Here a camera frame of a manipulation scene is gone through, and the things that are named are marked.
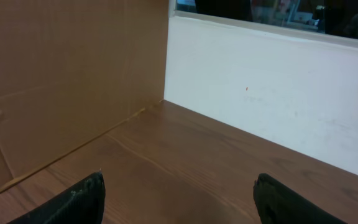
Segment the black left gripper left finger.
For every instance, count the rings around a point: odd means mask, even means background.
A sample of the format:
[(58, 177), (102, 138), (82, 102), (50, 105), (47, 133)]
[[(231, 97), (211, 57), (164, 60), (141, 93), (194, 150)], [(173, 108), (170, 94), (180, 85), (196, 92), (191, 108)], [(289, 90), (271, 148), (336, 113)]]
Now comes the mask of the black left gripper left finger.
[(94, 172), (9, 224), (101, 224), (105, 197), (102, 172)]

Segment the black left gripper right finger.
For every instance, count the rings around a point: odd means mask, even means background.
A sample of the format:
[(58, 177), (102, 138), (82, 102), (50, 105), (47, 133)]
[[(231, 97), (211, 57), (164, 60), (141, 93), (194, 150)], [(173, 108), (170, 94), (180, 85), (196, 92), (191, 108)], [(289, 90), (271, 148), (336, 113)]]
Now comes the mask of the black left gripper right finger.
[(254, 182), (253, 198), (262, 224), (345, 224), (266, 173)]

